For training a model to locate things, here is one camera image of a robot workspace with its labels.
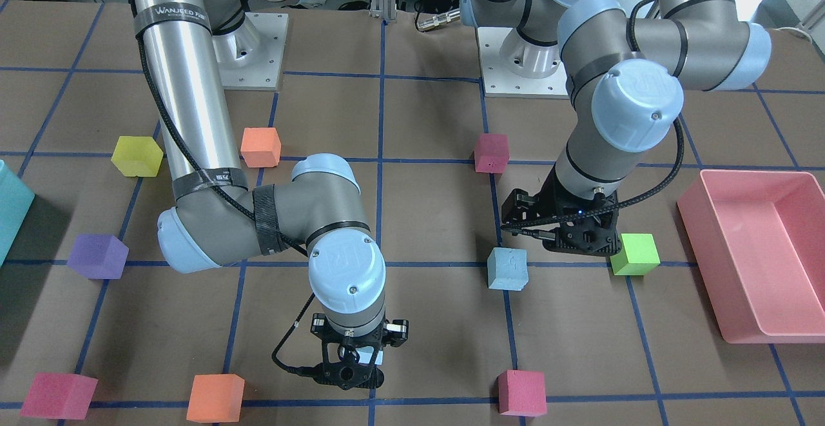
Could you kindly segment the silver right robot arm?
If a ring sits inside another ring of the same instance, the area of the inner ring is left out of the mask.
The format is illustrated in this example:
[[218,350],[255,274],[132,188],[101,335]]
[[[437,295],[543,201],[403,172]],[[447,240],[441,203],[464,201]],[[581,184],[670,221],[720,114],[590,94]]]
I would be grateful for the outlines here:
[[294,249],[321,313],[311,332],[322,360],[310,367],[272,360],[280,369],[342,390],[374,390],[384,381],[387,346],[409,337],[409,321],[387,320],[387,268],[369,226],[362,189],[345,159],[310,155],[289,182],[250,179],[280,162],[280,145],[238,146],[229,90],[280,84],[289,18],[251,12],[304,0],[129,0],[142,72],[162,121],[175,205],[157,219],[157,241],[180,273],[214,269]]

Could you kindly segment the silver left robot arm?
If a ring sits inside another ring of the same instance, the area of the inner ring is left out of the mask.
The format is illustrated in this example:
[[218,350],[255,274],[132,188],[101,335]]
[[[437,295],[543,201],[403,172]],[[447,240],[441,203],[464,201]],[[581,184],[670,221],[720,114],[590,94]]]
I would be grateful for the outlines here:
[[619,209],[666,188],[683,163],[684,91],[739,90],[765,71],[769,33],[737,18],[735,0],[460,0],[468,26],[513,27],[559,53],[577,113],[539,192],[513,190],[501,230],[545,249],[609,257],[621,250]]

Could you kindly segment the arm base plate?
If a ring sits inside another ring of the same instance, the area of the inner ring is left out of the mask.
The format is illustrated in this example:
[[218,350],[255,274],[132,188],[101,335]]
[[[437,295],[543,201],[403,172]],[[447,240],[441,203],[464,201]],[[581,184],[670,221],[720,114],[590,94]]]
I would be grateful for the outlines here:
[[568,98],[556,45],[531,44],[514,28],[480,27],[476,35],[487,96]]
[[237,29],[212,36],[224,89],[277,91],[288,26],[286,13],[247,13]]

